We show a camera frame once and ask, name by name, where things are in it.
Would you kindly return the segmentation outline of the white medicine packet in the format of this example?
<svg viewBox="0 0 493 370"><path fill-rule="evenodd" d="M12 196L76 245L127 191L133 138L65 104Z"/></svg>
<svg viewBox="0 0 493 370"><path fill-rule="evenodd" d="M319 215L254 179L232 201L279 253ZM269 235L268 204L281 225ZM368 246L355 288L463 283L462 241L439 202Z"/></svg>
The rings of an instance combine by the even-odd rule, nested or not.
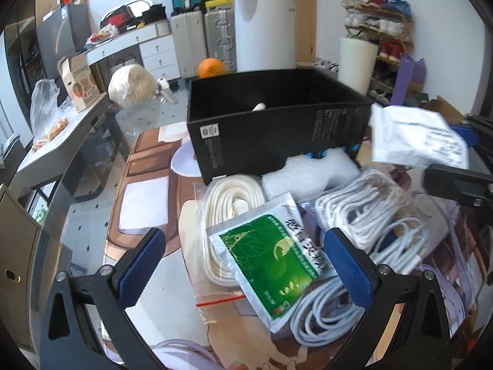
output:
<svg viewBox="0 0 493 370"><path fill-rule="evenodd" d="M470 168L466 142L439 113L373 104L370 125L374 162L422 168L431 164Z"/></svg>

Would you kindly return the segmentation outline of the green medicine packet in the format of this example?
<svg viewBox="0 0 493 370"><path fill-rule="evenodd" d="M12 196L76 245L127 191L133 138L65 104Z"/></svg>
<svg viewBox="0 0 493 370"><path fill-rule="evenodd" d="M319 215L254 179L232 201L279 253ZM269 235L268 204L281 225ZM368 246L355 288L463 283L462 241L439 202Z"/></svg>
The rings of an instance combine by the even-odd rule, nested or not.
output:
<svg viewBox="0 0 493 370"><path fill-rule="evenodd" d="M289 193L208 228L206 235L272 333L285 326L305 290L331 267L306 233Z"/></svg>

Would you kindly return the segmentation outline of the cream tumbler cup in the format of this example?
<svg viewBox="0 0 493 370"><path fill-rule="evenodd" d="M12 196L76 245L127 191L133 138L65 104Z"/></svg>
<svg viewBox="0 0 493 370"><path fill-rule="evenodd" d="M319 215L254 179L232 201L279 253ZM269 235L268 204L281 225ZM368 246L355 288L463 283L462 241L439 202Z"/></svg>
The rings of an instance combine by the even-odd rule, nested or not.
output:
<svg viewBox="0 0 493 370"><path fill-rule="evenodd" d="M366 95L378 55L378 46L356 38L340 39L338 81L361 95Z"/></svg>

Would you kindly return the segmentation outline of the wooden shoe rack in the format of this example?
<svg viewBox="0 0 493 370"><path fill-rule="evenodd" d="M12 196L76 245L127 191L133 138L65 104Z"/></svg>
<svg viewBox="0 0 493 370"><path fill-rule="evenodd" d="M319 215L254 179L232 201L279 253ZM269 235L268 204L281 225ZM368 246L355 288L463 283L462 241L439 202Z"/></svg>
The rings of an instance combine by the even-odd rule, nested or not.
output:
<svg viewBox="0 0 493 370"><path fill-rule="evenodd" d="M401 60L414 49L414 21L411 5L405 0L342 0L344 28L350 38L378 47L368 94L389 104L396 88Z"/></svg>

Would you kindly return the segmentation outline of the white foam block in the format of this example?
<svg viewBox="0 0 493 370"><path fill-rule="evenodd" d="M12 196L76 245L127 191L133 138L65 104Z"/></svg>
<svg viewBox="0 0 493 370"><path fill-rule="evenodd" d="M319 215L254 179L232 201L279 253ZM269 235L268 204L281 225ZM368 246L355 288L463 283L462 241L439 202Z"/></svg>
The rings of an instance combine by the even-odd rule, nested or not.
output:
<svg viewBox="0 0 493 370"><path fill-rule="evenodd" d="M265 174L262 187L268 199L290 193L295 201L348 185L361 171L342 149L329 149L320 159L305 154L288 157L283 168Z"/></svg>

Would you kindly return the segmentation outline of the grey side table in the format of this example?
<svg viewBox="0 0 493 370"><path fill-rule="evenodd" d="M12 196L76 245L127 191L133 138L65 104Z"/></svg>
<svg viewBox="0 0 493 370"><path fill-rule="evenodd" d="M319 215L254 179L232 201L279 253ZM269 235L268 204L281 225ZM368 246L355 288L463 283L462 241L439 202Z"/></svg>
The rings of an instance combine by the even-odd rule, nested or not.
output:
<svg viewBox="0 0 493 370"><path fill-rule="evenodd" d="M27 153L11 183L1 192L2 231L16 225L26 225L30 231L37 227L18 198L27 192L41 191L45 185L67 185L76 203L95 199L103 192L116 155L121 154L125 159L129 156L129 143L116 121L119 111L108 94L101 94L54 140ZM98 187L81 195L75 186L63 181L62 177L72 163L76 176L91 175L99 181Z"/></svg>

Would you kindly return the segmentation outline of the anime print table mat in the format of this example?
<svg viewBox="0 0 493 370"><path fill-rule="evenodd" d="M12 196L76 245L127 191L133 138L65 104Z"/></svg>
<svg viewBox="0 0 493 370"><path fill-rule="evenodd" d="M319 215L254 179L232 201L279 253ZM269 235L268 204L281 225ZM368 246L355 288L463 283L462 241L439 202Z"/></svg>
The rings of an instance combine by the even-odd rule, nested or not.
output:
<svg viewBox="0 0 493 370"><path fill-rule="evenodd" d="M122 170L109 219L104 260L114 264L150 228L166 237L163 258L143 294L127 315L145 342L161 356L167 343L192 342L215 360L250 369L321 369L342 343L300 345L288 329L271 334L247 300L233 289L216 286L202 270L195 188L202 183L184 123L147 130L135 140ZM440 283L451 317L453 361L474 347L481 274L475 258L475 223L469 211L425 195L421 170L379 164L410 197L414 211L429 225L436 244L426 264L442 273Z"/></svg>

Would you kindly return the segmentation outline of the clear plastic snack bag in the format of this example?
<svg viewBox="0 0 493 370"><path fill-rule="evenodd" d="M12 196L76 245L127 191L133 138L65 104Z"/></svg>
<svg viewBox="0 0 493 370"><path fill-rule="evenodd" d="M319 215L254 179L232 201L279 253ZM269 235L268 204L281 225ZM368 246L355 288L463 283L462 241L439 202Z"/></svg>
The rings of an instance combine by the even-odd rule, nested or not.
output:
<svg viewBox="0 0 493 370"><path fill-rule="evenodd" d="M60 89L53 79L41 79L36 82L30 108L30 125L33 131L32 151L37 151L48 144L77 115L69 98L66 98L61 105L58 104L59 93Z"/></svg>

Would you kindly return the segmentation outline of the black cardboard box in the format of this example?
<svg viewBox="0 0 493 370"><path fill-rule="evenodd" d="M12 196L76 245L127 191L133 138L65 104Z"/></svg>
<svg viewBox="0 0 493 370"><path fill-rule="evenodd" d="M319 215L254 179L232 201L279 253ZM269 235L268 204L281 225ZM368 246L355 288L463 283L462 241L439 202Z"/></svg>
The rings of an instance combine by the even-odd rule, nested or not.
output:
<svg viewBox="0 0 493 370"><path fill-rule="evenodd" d="M252 109L259 103L261 111ZM264 175L288 157L340 148L355 158L371 102L319 68L225 74L190 82L187 128L205 183Z"/></svg>

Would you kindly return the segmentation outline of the white cylindrical appliance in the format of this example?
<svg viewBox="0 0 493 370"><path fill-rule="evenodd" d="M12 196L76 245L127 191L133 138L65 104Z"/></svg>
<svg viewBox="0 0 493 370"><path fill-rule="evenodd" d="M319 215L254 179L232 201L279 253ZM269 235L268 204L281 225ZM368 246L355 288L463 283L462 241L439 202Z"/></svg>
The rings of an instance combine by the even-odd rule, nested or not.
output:
<svg viewBox="0 0 493 370"><path fill-rule="evenodd" d="M293 69L297 60L287 58L277 37L269 34L269 22L261 18L258 0L234 0L236 71Z"/></svg>

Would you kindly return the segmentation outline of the fruit carton box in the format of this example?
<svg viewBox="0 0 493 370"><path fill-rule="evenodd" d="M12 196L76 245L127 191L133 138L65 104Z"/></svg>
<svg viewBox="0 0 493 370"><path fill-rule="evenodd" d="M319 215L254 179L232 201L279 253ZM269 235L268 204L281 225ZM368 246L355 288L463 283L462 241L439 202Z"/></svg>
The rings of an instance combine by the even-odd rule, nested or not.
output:
<svg viewBox="0 0 493 370"><path fill-rule="evenodd" d="M58 62L58 71L68 97L78 112L86 110L100 96L86 54L63 57Z"/></svg>

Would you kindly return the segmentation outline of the bagged cream yarn ball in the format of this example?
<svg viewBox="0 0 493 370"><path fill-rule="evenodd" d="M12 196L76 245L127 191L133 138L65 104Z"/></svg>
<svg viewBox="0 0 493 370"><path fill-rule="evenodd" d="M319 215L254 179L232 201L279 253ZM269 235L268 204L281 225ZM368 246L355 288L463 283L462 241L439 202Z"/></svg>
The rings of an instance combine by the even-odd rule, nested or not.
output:
<svg viewBox="0 0 493 370"><path fill-rule="evenodd" d="M140 64L129 64L117 69L109 86L109 99L122 109L130 109L155 96L157 82Z"/></svg>

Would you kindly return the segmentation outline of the orange fruit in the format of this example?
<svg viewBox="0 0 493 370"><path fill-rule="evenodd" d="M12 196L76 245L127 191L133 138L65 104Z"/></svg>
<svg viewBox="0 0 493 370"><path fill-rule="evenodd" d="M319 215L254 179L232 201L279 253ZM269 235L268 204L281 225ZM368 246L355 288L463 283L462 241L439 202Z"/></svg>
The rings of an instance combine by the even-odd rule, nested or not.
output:
<svg viewBox="0 0 493 370"><path fill-rule="evenodd" d="M226 73L224 63L220 59L206 58L197 67L199 79L207 79L220 76Z"/></svg>

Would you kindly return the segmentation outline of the silver suitcase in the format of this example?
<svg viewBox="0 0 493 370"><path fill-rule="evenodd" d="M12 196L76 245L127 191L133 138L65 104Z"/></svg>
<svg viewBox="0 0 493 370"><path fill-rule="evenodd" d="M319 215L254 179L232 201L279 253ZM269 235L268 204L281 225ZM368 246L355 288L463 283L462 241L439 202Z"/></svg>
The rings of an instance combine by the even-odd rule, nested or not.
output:
<svg viewBox="0 0 493 370"><path fill-rule="evenodd" d="M223 62L225 71L236 71L236 37L234 12L215 8L204 14L206 47L209 58Z"/></svg>

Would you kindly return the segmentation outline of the white suitcase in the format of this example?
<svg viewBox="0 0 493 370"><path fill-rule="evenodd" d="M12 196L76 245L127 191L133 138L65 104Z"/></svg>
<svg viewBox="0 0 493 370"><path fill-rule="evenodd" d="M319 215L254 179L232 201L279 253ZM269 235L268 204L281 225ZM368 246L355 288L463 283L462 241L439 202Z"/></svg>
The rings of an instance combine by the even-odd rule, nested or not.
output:
<svg viewBox="0 0 493 370"><path fill-rule="evenodd" d="M198 67L207 58L206 38L201 11L178 14L170 26L182 79L198 76Z"/></svg>

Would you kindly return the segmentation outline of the dark grey mini fridge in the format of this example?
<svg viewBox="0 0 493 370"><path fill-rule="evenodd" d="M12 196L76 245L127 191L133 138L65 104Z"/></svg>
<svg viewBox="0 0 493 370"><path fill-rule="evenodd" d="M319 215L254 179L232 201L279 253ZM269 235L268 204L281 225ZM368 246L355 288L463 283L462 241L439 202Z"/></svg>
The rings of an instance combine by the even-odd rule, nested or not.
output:
<svg viewBox="0 0 493 370"><path fill-rule="evenodd" d="M39 52L49 79L59 76L57 65L62 57L72 57L83 51L91 34L85 5L65 5L37 27Z"/></svg>

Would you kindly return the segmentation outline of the white desk with drawers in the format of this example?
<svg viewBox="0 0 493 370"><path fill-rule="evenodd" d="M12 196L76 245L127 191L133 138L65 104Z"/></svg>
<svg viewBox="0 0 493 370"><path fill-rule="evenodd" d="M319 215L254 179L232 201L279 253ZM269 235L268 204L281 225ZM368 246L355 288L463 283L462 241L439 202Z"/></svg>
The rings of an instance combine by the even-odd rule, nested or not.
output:
<svg viewBox="0 0 493 370"><path fill-rule="evenodd" d="M162 20L103 42L86 53L88 65L105 59L135 59L155 79L174 81L181 77L170 24Z"/></svg>

